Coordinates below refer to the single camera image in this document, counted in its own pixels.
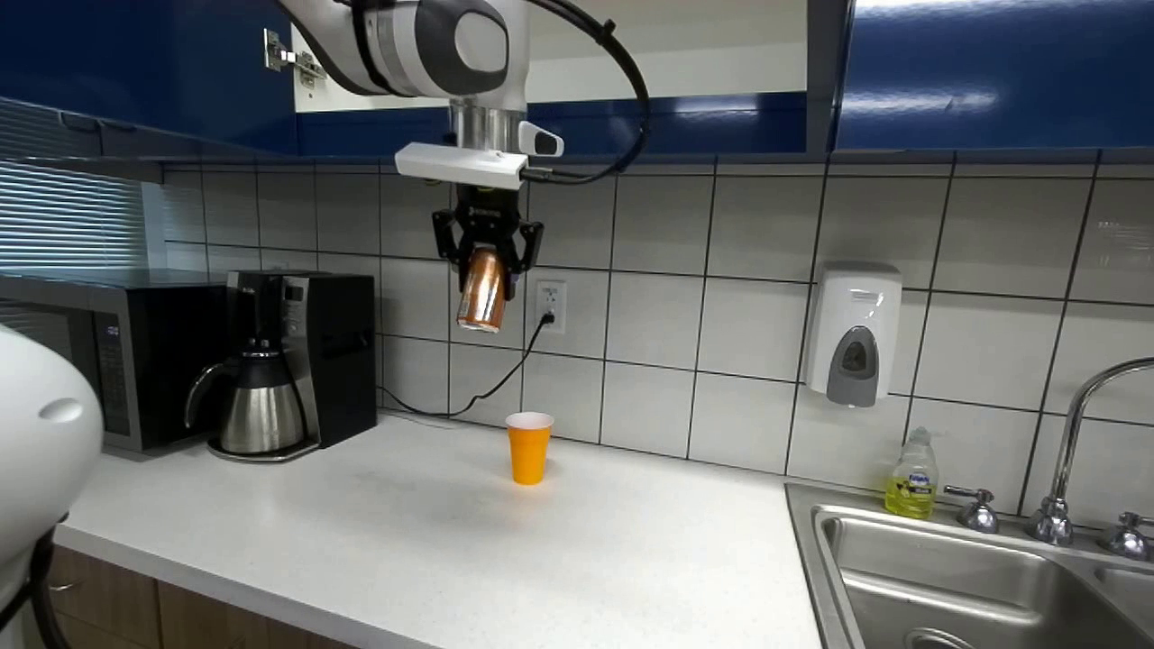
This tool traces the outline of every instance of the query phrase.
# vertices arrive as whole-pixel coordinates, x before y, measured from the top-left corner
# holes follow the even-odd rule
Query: orange cup
[[[504,419],[511,482],[540,482],[550,467],[552,419],[545,410],[520,410]]]

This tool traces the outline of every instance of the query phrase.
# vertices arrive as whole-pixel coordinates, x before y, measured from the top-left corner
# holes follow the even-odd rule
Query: electrical outlet
[[[560,278],[538,282],[538,315],[552,315],[550,331],[568,337],[570,326],[570,289]]]

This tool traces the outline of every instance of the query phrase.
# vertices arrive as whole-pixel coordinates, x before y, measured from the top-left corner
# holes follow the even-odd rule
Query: backsplash
[[[455,330],[438,186],[372,171],[173,171],[146,190],[152,264],[226,273],[322,266],[379,278],[381,381],[420,408],[493,385],[538,326],[533,282],[568,282],[568,337],[471,421],[560,415],[560,437],[879,488],[903,437],[934,433],[944,482],[1030,512],[1063,408],[1093,371],[1154,354],[1154,166],[780,163],[646,171],[532,188],[540,271],[503,337]],[[907,278],[895,398],[832,408],[800,385],[822,264]],[[1110,381],[1075,461],[1075,521],[1154,512],[1154,380]]]

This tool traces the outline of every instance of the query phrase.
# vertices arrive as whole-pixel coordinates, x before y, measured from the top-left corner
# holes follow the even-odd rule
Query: dish soap bottle
[[[879,506],[892,517],[932,521],[939,502],[939,461],[927,429],[914,429],[895,472],[884,482]]]

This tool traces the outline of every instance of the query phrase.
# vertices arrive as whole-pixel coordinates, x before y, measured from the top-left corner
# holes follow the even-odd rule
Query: coffee maker
[[[375,427],[372,278],[242,271],[226,289],[236,357],[206,369],[188,398],[193,427],[213,381],[236,380],[213,450],[291,461]]]

